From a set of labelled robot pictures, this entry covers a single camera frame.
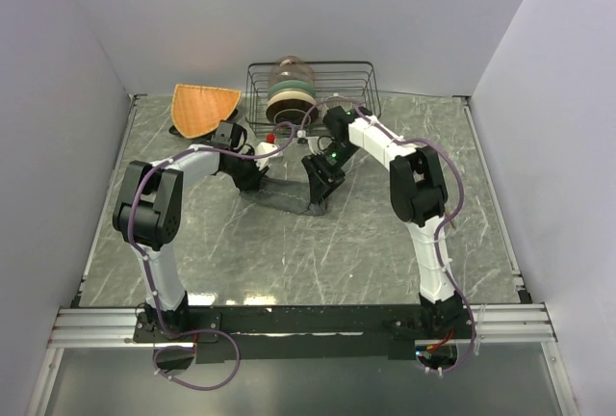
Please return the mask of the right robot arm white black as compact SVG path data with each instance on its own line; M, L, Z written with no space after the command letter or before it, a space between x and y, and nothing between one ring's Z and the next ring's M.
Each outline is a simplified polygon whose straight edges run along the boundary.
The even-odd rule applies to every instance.
M420 271L420 307L408 326L440 338L464 317L444 236L449 192L439 150L424 140L406 140L364 107L337 106L323 118L330 136L324 152L302 159L309 179L309 202L323 204L344 182L343 165L359 149L389 173L395 215L406 225Z

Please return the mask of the grey cloth napkin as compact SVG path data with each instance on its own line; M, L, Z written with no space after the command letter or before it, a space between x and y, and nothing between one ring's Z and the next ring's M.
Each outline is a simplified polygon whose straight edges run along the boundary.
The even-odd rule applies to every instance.
M328 212L328 201L312 203L306 182L276 179L265 176L257 190L242 191L247 201L294 215L319 217Z

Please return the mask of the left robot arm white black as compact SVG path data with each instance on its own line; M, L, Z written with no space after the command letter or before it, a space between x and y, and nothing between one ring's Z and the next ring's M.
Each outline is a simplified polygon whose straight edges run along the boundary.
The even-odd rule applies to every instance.
M184 193L220 172L230 176L238 190L257 191L269 169L269 152L254 147L243 152L246 136L242 126L225 121L206 143L193 143L156 162L132 161L124 173L113 228L139 261L146 290L145 324L170 341L194 329L173 246Z

